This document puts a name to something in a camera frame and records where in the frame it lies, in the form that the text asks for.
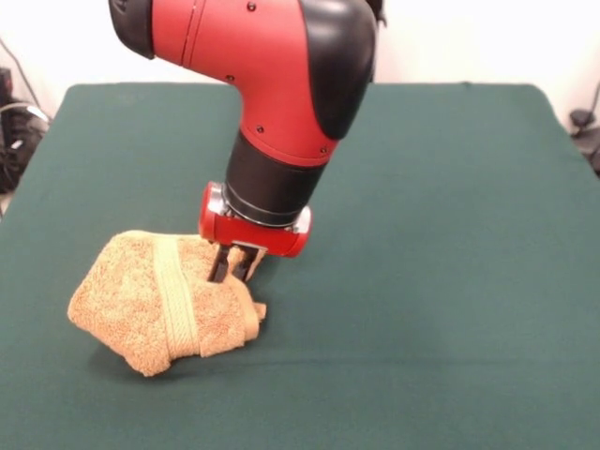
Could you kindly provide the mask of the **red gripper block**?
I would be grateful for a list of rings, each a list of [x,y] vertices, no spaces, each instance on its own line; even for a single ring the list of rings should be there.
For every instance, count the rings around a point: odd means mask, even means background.
[[[202,194],[198,222],[200,236],[219,244],[207,280],[221,283],[229,271],[230,246],[236,248],[232,257],[232,275],[248,282],[267,254],[278,257],[298,256],[311,232],[311,210],[304,207],[295,222],[283,228],[267,227],[236,215],[225,201],[223,184],[209,182]]]

